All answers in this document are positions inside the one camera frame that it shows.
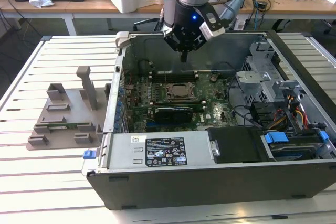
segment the blue tab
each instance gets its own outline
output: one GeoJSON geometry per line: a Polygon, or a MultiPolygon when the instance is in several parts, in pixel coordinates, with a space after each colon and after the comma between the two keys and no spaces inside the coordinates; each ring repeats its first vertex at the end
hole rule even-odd
{"type": "Polygon", "coordinates": [[[289,140],[284,132],[268,132],[265,135],[266,142],[271,143],[288,143],[289,140]]]}
{"type": "Polygon", "coordinates": [[[329,139],[328,134],[325,131],[320,131],[319,134],[320,134],[321,138],[323,139],[323,141],[326,143],[329,139]]]}
{"type": "Polygon", "coordinates": [[[94,150],[86,150],[83,153],[83,159],[95,159],[96,158],[96,151],[94,150]]]}

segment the metal bracket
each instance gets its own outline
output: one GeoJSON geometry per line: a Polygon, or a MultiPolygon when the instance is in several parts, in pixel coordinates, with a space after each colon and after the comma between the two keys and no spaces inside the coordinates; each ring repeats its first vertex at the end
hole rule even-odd
{"type": "Polygon", "coordinates": [[[131,43],[130,33],[128,31],[120,31],[117,33],[115,43],[117,48],[122,48],[131,43]]]}

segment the power supply label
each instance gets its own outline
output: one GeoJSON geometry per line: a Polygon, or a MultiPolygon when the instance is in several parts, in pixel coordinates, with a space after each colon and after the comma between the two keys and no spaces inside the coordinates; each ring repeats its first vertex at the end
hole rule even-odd
{"type": "Polygon", "coordinates": [[[183,137],[146,139],[146,166],[187,165],[183,137]]]}

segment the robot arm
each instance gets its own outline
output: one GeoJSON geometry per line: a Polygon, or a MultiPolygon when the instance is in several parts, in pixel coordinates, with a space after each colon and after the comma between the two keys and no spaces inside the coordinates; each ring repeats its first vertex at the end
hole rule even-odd
{"type": "Polygon", "coordinates": [[[164,0],[165,41],[181,53],[182,62],[186,61],[188,52],[225,32],[243,0],[232,0],[229,8],[222,8],[228,1],[216,2],[214,8],[209,0],[164,0]]]}

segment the metal table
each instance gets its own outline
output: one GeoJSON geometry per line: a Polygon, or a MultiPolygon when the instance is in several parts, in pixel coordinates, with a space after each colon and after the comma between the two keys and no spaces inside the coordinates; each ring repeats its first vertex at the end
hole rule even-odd
{"type": "MultiPolygon", "coordinates": [[[[334,63],[331,55],[312,38],[300,34],[281,34],[281,37],[290,47],[299,46],[292,50],[336,101],[335,77],[332,76],[336,72],[331,65],[334,63]]],[[[117,55],[114,41],[114,36],[58,36],[41,41],[1,99],[1,224],[97,220],[149,224],[283,223],[279,218],[284,216],[289,218],[286,223],[334,223],[336,184],[312,199],[109,211],[81,172],[81,155],[85,149],[28,151],[27,138],[46,102],[49,84],[62,82],[66,89],[80,88],[77,67],[89,65],[95,87],[103,87],[113,77],[117,55]]],[[[175,187],[172,194],[178,197],[184,186],[175,187]]]]}

